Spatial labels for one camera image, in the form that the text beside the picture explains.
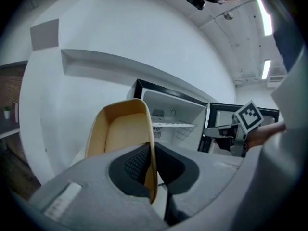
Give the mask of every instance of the potted plant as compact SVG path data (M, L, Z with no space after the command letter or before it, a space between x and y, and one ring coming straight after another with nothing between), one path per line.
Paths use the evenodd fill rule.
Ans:
M11 107L9 106L4 107L4 118L5 119L10 119L10 111L11 111Z

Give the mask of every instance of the table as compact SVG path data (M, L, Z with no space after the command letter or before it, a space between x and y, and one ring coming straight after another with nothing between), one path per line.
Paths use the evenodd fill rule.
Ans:
M0 139L2 140L4 150L7 149L5 137L18 133L19 131L19 123L0 117Z

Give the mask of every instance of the white pot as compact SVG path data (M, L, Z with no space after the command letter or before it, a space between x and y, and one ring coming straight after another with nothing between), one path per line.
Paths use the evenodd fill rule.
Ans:
M10 110L5 110L4 111L4 118L5 119L10 119Z

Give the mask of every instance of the air conditioner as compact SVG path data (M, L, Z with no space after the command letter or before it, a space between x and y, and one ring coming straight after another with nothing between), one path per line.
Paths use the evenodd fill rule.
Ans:
M268 88L276 88L280 85L284 78L285 75L270 76L266 80L266 86Z

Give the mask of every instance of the dark floor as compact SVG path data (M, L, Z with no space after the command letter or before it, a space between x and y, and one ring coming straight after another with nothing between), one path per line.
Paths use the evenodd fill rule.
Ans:
M25 200L41 186L29 165L11 149L0 148L0 174L7 186Z

